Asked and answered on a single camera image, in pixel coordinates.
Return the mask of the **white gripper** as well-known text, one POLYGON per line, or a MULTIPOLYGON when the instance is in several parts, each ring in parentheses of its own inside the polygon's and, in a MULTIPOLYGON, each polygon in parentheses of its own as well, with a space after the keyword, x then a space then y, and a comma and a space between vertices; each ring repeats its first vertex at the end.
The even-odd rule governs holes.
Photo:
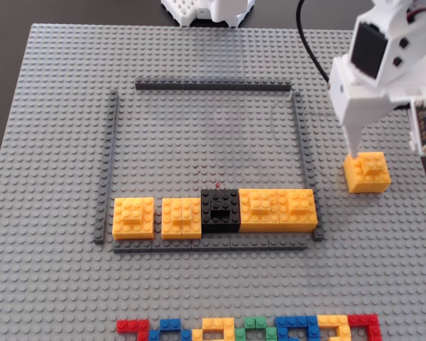
POLYGON ((366 84, 353 74, 346 56, 333 59, 328 89, 352 158, 359 156, 363 130, 412 97, 412 90, 406 86, 379 89, 366 84))

